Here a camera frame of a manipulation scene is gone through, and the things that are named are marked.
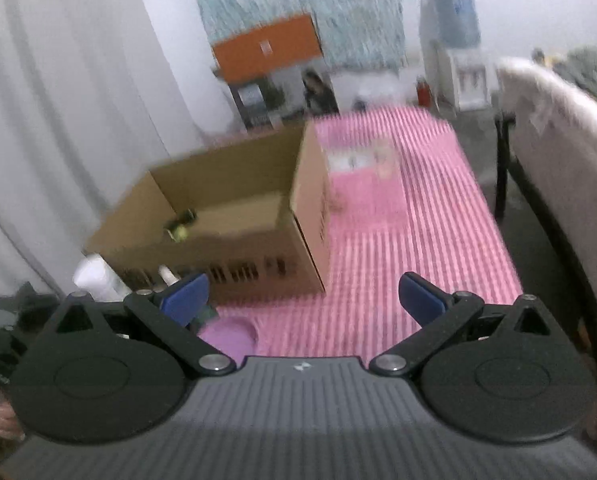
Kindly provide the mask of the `person's left hand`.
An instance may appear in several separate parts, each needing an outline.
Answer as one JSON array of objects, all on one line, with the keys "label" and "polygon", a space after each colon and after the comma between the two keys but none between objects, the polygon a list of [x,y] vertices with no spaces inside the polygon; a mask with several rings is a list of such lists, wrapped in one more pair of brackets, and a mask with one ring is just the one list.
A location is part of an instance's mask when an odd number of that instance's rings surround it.
[{"label": "person's left hand", "polygon": [[21,442],[25,439],[25,432],[16,416],[12,405],[3,401],[0,403],[0,438]]}]

